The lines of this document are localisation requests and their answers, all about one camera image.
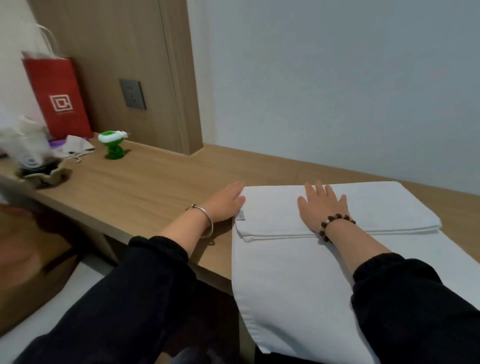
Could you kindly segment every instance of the red paper bag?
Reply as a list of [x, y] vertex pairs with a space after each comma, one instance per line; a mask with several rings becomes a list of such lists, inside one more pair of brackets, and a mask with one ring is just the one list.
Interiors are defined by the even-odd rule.
[[36, 100], [53, 139], [68, 135], [93, 136], [72, 60], [69, 58], [24, 59]]

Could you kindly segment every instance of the wooden desk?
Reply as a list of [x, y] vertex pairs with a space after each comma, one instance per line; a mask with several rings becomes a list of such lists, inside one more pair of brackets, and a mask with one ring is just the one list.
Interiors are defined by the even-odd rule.
[[[0, 161], [0, 178], [21, 192], [123, 243], [134, 235], [150, 237], [192, 203], [200, 203], [233, 181], [247, 185], [388, 181], [384, 177], [205, 145], [187, 157], [125, 141], [130, 152], [120, 160], [106, 150], [69, 162], [72, 177], [47, 190], [18, 187], [10, 178], [13, 163]], [[443, 221], [444, 232], [480, 262], [480, 196], [402, 182]], [[231, 231], [200, 241], [191, 261], [199, 279], [231, 292]]]

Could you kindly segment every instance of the towel tag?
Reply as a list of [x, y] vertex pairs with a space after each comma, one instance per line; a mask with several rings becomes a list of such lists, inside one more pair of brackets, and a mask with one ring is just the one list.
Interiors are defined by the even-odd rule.
[[243, 211], [240, 210], [239, 211], [239, 214], [237, 215], [237, 218], [235, 219], [236, 221], [239, 221], [239, 220], [245, 220], [245, 217], [243, 215]]

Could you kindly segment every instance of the desk leg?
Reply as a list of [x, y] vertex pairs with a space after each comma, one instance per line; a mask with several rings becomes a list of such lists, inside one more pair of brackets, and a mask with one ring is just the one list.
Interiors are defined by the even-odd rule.
[[239, 313], [239, 341], [240, 341], [240, 362], [244, 364], [255, 363], [255, 342], [248, 333], [247, 327]]

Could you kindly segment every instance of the beaded bracelet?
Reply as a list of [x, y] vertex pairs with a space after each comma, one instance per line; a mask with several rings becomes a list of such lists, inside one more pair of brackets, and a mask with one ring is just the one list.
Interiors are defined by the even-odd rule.
[[350, 221], [350, 222], [353, 222], [354, 224], [357, 223], [354, 219], [352, 219], [352, 218], [351, 218], [350, 216], [348, 216], [348, 215], [336, 214], [336, 215], [334, 215], [334, 216], [329, 216], [329, 217], [327, 217], [327, 220], [322, 221], [322, 229], [321, 229], [320, 232], [318, 233], [318, 234], [323, 238], [323, 240], [324, 240], [325, 243], [330, 241], [330, 239], [325, 235], [325, 229], [326, 229], [326, 227], [328, 226], [329, 223], [331, 223], [332, 221], [335, 221], [335, 220], [337, 220], [337, 219], [339, 219], [339, 218], [342, 218], [342, 219], [344, 219], [344, 220], [348, 220], [348, 221]]

